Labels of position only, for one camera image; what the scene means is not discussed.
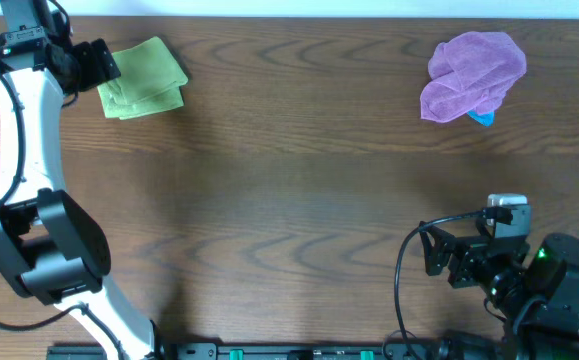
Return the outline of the green microfiber cloth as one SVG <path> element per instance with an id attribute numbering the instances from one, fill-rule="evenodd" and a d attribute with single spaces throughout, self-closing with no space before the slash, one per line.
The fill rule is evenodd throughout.
<path id="1" fill-rule="evenodd" d="M 114 52 L 121 75 L 98 87 L 105 105 L 178 107 L 188 77 L 159 37 Z"/>

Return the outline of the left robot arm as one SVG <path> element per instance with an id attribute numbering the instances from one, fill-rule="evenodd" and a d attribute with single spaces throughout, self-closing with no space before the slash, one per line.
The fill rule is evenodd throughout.
<path id="1" fill-rule="evenodd" d="M 110 359 L 162 359 L 154 323 L 110 275 L 101 227 L 67 194 L 59 120 L 68 95 L 118 78 L 106 43 L 44 25 L 0 42 L 0 274 L 20 297 L 72 315 Z"/>

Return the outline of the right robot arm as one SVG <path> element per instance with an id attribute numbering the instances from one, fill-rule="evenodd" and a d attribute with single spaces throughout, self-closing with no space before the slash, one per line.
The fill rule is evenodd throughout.
<path id="1" fill-rule="evenodd" d="M 529 205 L 487 207 L 472 216 L 475 236 L 421 223 L 427 274 L 447 270 L 453 288 L 483 290 L 504 317 L 504 358 L 579 359 L 579 239 L 552 233 L 525 265 Z"/>

